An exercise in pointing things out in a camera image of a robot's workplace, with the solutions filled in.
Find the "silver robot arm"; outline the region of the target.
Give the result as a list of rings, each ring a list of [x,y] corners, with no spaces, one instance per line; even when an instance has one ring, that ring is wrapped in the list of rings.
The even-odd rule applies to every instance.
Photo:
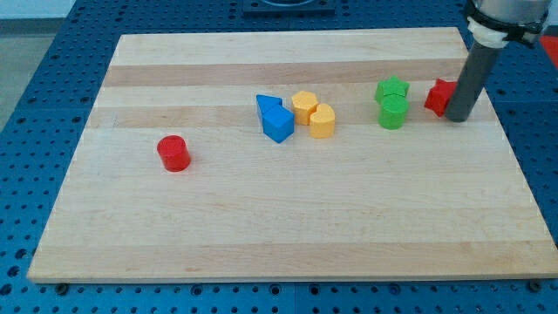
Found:
[[[473,44],[445,110],[452,122],[468,120],[500,52],[510,42],[531,46],[546,27],[550,0],[468,0],[464,8]]]

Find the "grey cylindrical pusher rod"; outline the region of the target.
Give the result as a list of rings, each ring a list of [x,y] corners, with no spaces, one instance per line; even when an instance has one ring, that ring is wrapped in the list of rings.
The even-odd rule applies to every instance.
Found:
[[[452,122],[468,120],[483,88],[500,55],[501,48],[473,42],[456,88],[446,107],[445,117]]]

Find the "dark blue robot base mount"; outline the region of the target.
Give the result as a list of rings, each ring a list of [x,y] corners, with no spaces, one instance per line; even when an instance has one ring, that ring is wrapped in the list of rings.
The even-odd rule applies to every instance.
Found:
[[[242,14],[244,16],[332,14],[336,10],[336,5],[336,0],[243,0]]]

